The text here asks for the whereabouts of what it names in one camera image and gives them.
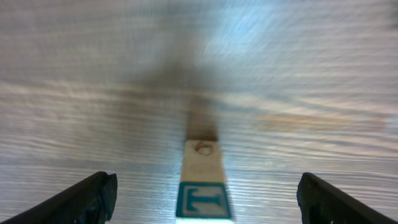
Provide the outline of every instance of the wood grain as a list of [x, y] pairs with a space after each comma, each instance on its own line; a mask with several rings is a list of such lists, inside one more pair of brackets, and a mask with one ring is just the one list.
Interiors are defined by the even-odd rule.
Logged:
[[112, 223], [173, 223], [185, 138], [216, 131], [237, 223], [300, 223], [313, 172], [398, 220], [390, 0], [0, 4], [0, 220], [97, 170]]

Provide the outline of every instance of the blue square label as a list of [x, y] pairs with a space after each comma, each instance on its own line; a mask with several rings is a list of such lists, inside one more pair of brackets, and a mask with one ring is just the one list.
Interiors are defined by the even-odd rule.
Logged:
[[180, 183], [175, 215], [186, 218], [231, 218], [225, 184]]

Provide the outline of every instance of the white wooden block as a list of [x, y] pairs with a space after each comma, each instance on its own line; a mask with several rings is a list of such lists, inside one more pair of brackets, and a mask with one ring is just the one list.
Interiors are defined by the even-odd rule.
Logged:
[[217, 142], [185, 143], [177, 223], [233, 223], [222, 161]]

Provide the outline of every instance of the wooden surface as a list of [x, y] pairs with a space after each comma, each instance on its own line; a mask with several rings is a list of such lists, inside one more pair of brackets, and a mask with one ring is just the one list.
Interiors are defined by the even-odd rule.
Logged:
[[300, 223], [313, 172], [398, 220], [396, 0], [0, 4], [0, 220], [97, 170], [111, 223], [173, 223], [218, 133], [237, 223]]

